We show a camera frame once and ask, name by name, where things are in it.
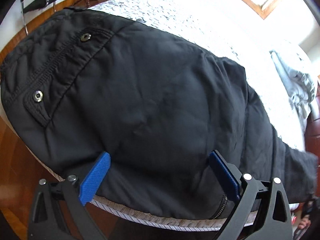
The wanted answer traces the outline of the dark red wooden headboard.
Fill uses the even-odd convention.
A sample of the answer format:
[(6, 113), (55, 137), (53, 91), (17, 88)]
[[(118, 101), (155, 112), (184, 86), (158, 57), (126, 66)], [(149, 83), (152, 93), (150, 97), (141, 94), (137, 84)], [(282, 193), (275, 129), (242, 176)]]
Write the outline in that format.
[(311, 103), (311, 113), (307, 119), (305, 130), (305, 148), (308, 152), (319, 156), (319, 85), (317, 86), (316, 96)]

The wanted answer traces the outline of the folded grey duvet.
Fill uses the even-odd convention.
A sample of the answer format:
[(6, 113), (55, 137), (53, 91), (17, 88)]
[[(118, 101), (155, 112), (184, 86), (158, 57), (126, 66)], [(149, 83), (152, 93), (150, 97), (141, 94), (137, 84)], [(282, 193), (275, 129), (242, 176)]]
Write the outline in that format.
[(301, 49), (271, 50), (270, 54), (289, 96), (291, 108), (296, 110), (300, 124), (304, 128), (317, 90), (311, 61)]

